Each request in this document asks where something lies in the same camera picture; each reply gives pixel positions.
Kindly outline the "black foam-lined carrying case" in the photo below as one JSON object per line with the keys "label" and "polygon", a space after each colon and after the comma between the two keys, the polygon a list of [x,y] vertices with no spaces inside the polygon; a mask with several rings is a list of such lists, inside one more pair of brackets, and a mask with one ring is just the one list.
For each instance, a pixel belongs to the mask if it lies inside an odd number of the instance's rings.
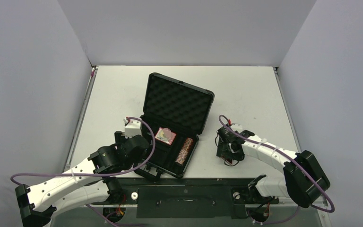
{"label": "black foam-lined carrying case", "polygon": [[[205,128],[214,98],[215,95],[210,90],[160,73],[149,74],[140,118],[151,127],[154,134],[162,127],[169,128],[177,135],[172,145],[167,145],[152,139],[144,126],[143,137],[156,147],[146,164],[134,172],[153,182],[159,181],[164,173],[183,178],[198,145],[199,136]],[[187,138],[192,138],[194,142],[184,165],[179,166],[175,160]]]}

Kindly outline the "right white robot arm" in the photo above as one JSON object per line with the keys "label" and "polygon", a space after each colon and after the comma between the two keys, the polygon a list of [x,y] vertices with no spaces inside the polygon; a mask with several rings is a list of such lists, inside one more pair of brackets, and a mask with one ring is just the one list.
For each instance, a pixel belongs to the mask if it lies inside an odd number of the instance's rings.
{"label": "right white robot arm", "polygon": [[254,202],[265,197],[285,197],[308,208],[330,187],[316,157],[307,150],[300,153],[279,148],[239,125],[221,127],[217,134],[218,157],[228,162],[252,157],[283,174],[282,177],[263,175],[251,183],[247,191]]}

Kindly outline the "poker chip roll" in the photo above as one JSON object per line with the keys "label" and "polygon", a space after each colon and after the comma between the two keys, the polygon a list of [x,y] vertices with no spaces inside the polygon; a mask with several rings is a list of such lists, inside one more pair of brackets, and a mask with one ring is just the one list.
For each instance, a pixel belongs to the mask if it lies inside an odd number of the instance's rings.
{"label": "poker chip roll", "polygon": [[189,149],[181,149],[175,160],[175,163],[179,166],[183,166],[189,153],[190,153]]}
{"label": "poker chip roll", "polygon": [[187,138],[185,140],[185,143],[183,144],[183,149],[188,151],[190,149],[190,147],[192,146],[193,142],[194,142],[194,140],[192,138]]}

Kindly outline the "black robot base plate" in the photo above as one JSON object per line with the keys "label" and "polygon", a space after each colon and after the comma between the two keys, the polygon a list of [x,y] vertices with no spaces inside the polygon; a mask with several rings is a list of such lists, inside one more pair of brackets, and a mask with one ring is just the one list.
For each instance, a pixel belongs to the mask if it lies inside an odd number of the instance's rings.
{"label": "black robot base plate", "polygon": [[106,208],[137,208],[137,218],[245,218],[246,209],[283,204],[281,196],[261,197],[254,178],[119,178],[122,192],[104,202]]}

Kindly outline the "red playing card box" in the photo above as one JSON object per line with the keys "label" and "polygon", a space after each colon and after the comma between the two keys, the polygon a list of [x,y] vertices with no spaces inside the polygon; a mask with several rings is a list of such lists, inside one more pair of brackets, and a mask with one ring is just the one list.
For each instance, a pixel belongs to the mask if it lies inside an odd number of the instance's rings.
{"label": "red playing card box", "polygon": [[169,128],[160,127],[155,135],[155,139],[167,145],[172,145],[176,135],[177,134],[171,131]]}

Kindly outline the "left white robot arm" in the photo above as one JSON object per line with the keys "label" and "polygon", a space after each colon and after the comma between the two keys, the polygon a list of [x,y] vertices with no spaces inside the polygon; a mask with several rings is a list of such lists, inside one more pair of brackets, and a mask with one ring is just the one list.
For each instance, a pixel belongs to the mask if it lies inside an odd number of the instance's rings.
{"label": "left white robot arm", "polygon": [[95,202],[117,203],[124,192],[115,174],[131,169],[149,142],[141,135],[100,147],[68,171],[43,183],[15,188],[22,224],[44,227],[53,217]]}

